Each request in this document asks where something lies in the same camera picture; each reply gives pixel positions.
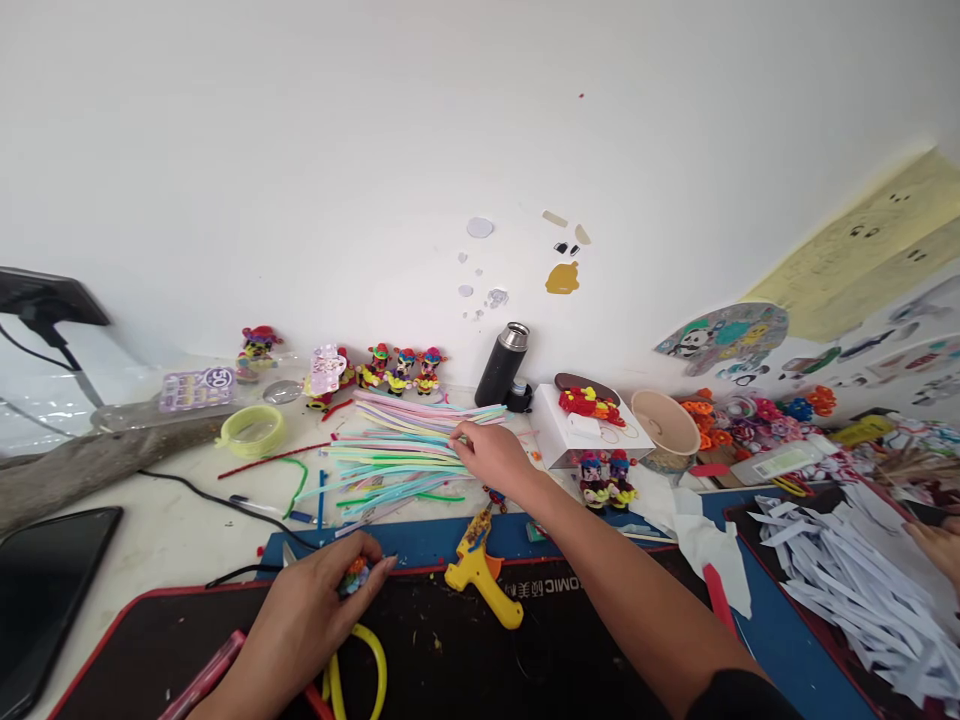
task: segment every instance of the blue pen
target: blue pen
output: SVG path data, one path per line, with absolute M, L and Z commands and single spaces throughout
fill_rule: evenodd
M 258 505 L 255 502 L 250 502 L 250 498 L 245 495 L 231 495 L 230 502 L 234 505 L 240 505 L 241 507 L 250 508 L 252 510 L 264 510 L 265 512 L 274 513 L 283 517 L 283 511 L 275 507 L 270 507 L 269 505 Z M 291 520 L 298 520 L 302 523 L 307 523 L 307 525 L 316 525 L 317 519 L 308 513 L 302 513 L 299 510 L 294 510 L 290 513 Z

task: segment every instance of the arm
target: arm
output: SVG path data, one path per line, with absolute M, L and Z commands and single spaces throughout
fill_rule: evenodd
M 630 663 L 674 717 L 685 717 L 718 670 L 766 677 L 693 595 L 647 553 L 534 468 L 506 428 L 463 422 L 452 440 L 484 484 L 530 512 L 563 552 Z
M 337 586 L 360 555 L 372 566 L 370 577 L 340 602 Z M 283 570 L 233 667 L 189 720 L 277 717 L 327 666 L 396 564 L 358 531 Z

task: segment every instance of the yellow paper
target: yellow paper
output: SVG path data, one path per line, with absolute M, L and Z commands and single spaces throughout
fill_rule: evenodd
M 960 257 L 960 170 L 931 150 L 794 252 L 744 301 L 830 342 Z

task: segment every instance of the blue desk mat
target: blue desk mat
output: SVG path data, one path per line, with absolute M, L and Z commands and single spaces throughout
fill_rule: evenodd
M 755 495 L 774 495 L 769 488 L 762 491 L 742 490 L 703 495 L 703 513 L 723 528 L 723 511 L 749 503 Z M 375 537 L 386 555 L 398 554 L 398 568 L 434 567 L 456 561 L 456 547 L 466 532 L 471 518 L 452 518 L 421 522 L 369 525 L 364 530 Z M 487 551 L 506 559 L 559 557 L 557 547 L 549 541 L 527 541 L 526 513 L 509 513 L 494 517 L 487 541 Z M 643 524 L 635 513 L 613 516 L 606 520 L 619 527 L 628 523 Z M 317 529 L 298 533 L 312 543 L 333 541 L 335 529 Z M 274 533 L 264 551 L 262 562 L 282 565 L 283 533 Z M 641 546 L 663 547 L 661 543 L 637 541 Z M 306 549 L 291 543 L 298 557 Z M 770 676 L 793 706 L 806 718 L 842 717 L 844 720 L 875 718 L 870 706 L 840 671 L 833 658 L 811 634 L 793 610 L 780 588 L 741 542 L 741 554 L 750 585 L 753 618 L 746 620 L 734 611 L 742 636 L 757 662 Z M 258 579 L 272 579 L 258 574 Z

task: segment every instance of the yellow hot glue gun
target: yellow hot glue gun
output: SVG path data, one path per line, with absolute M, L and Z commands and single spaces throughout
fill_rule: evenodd
M 447 585 L 457 592 L 463 592 L 467 585 L 473 583 L 497 616 L 497 620 L 507 630 L 516 630 L 523 622 L 523 606 L 508 598 L 497 585 L 503 559 L 487 555 L 487 538 L 490 536 L 493 521 L 491 507 L 493 503 L 487 505 L 470 521 L 467 532 L 457 545 L 460 562 L 448 565 L 443 577 Z

